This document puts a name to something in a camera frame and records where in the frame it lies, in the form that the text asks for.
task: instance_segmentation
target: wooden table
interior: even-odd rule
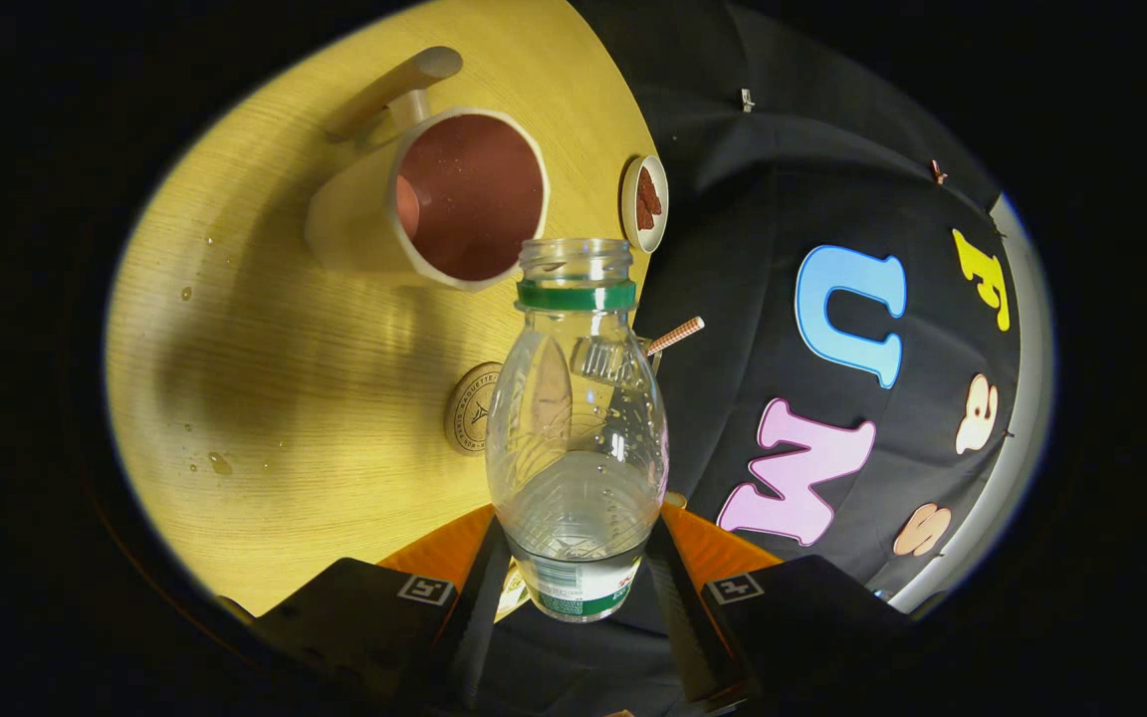
[[[541,145],[546,236],[622,237],[618,184],[656,154],[592,29],[563,0],[438,0],[301,61],[210,127],[147,204],[109,306],[106,381],[126,475],[201,583],[259,615],[341,556],[377,562],[487,501],[442,408],[522,327],[515,282],[392,290],[325,272],[306,202],[385,118],[331,146],[320,125],[428,46],[465,68],[432,111],[510,114]],[[647,259],[634,252],[641,283]]]

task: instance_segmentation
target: bottle neck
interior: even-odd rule
[[[617,312],[551,312],[524,309],[524,329],[556,336],[604,336],[610,341],[627,338],[631,324],[627,310]]]
[[[631,249],[621,239],[529,240],[520,267],[516,305],[525,312],[625,314],[637,304]]]

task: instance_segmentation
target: pink letter w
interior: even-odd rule
[[[856,430],[828,427],[796,416],[790,405],[774,398],[759,419],[758,441],[764,450],[779,443],[804,449],[751,460],[751,475],[780,498],[760,494],[755,484],[739,485],[716,523],[725,531],[789,536],[806,546],[820,539],[834,521],[834,511],[811,486],[859,471],[874,449],[874,423],[865,421]]]

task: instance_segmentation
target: clear plastic bottle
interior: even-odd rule
[[[591,623],[621,607],[666,490],[666,418],[627,313],[627,242],[520,254],[524,330],[486,430],[490,494],[533,603]]]

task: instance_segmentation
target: bottle rim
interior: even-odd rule
[[[637,305],[631,246],[621,239],[530,239],[520,250],[524,278],[516,305],[548,312],[615,312]]]

